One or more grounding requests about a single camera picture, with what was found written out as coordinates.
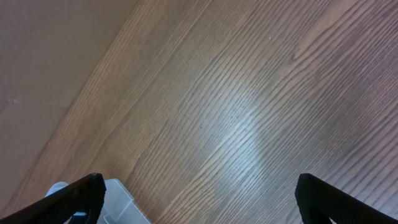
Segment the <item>wood grain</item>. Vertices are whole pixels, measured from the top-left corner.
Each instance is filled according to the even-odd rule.
[[[300,223],[310,172],[398,218],[394,1],[139,1],[3,215],[118,178],[153,223]]]
[[[0,1],[0,211],[136,1]]]

